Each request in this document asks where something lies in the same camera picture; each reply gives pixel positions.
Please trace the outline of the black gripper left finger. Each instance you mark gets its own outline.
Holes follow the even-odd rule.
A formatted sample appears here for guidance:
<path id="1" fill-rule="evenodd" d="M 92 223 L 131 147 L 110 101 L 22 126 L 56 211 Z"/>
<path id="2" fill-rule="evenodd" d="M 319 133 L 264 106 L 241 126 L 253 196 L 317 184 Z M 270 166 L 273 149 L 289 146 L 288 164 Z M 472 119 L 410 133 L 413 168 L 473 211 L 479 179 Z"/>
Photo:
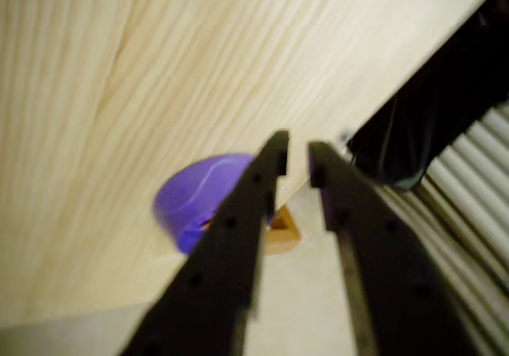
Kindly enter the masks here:
<path id="1" fill-rule="evenodd" d="M 289 132 L 279 130 L 260 149 L 122 355 L 243 353 L 288 147 Z"/>

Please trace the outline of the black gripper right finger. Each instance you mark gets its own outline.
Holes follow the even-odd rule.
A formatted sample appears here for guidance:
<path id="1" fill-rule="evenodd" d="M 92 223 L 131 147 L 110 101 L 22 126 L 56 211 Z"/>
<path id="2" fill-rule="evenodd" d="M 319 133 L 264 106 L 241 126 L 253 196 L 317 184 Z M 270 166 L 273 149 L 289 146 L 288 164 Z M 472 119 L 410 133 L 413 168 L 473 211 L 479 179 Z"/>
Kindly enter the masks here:
<path id="1" fill-rule="evenodd" d="M 327 142 L 309 182 L 336 236 L 359 355 L 475 355 L 445 279 L 418 236 Z"/>

